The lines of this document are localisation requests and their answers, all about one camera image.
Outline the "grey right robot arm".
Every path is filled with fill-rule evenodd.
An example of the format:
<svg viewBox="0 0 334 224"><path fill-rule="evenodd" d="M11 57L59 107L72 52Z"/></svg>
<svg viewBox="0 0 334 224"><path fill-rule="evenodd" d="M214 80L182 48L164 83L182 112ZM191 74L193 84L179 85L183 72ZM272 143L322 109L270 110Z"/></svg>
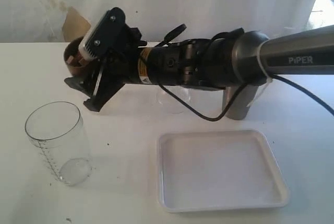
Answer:
<svg viewBox="0 0 334 224"><path fill-rule="evenodd" d="M236 29L212 39L147 47L127 26L99 26L85 36L80 52L97 62L84 84L85 106L98 112L125 84L220 90L259 86L273 75L331 75L333 27L276 39Z"/></svg>

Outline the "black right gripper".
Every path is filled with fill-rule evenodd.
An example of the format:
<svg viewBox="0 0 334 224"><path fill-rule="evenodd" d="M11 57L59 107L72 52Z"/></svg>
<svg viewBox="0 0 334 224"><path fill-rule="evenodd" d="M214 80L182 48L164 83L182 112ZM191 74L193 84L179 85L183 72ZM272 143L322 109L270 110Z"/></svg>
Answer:
<svg viewBox="0 0 334 224"><path fill-rule="evenodd" d="M138 28L125 24L113 47L102 57L90 61L83 77L67 77L64 82L71 89L88 96L84 102L89 111L101 111L126 83L133 83L138 75L137 64L141 46L147 42L141 39Z"/></svg>

